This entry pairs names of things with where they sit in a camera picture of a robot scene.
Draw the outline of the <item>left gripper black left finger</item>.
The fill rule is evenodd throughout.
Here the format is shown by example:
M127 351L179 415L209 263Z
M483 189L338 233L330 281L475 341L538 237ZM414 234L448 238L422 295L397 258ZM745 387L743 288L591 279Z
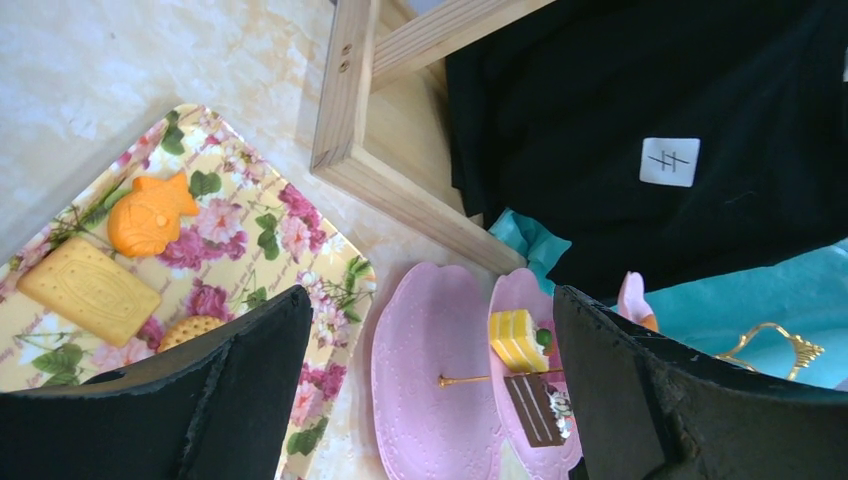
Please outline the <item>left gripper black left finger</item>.
M271 479L310 337L293 286L78 386L1 397L5 479Z

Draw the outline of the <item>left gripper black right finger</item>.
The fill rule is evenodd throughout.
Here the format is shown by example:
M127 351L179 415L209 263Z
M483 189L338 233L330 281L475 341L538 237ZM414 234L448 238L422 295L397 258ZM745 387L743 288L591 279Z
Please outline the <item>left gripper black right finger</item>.
M560 286L577 479L843 479L847 395L754 373Z

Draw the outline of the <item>chocolate cake slice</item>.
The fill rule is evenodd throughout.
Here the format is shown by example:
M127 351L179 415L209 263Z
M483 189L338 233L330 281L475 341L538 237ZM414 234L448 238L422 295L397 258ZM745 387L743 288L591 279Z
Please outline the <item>chocolate cake slice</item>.
M519 423L531 448L563 445L574 430L569 396L540 374L504 378Z

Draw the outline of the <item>yellow cake slice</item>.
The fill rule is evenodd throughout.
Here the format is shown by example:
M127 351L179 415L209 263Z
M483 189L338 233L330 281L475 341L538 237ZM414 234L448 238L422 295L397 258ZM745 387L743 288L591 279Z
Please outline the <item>yellow cake slice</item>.
M491 313L488 338L492 350L513 373L542 373L550 369L550 357L535 341L539 328L528 310Z

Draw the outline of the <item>teal t-shirt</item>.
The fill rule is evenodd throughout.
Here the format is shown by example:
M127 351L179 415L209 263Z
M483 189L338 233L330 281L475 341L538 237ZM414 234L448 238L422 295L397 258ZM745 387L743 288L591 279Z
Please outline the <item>teal t-shirt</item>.
M658 289L650 276L630 281L616 310L653 312L666 336L710 354L730 350L739 337L762 325L739 354L756 370L785 378L795 360L791 334L823 348L799 370L797 381L847 388L847 243L783 261Z

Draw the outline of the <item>round smooth biscuit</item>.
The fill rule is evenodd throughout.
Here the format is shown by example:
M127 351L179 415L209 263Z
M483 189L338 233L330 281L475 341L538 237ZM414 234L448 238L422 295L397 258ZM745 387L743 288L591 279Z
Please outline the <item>round smooth biscuit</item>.
M657 321L657 317L654 314L649 314L645 316L640 324L653 332L659 332L659 325Z

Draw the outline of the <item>pink cake slice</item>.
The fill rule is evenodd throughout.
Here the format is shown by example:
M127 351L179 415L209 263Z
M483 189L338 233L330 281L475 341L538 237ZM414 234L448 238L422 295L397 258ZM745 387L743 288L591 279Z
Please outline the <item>pink cake slice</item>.
M550 329L537 328L535 330L535 341L544 356L551 357L555 353L556 337Z

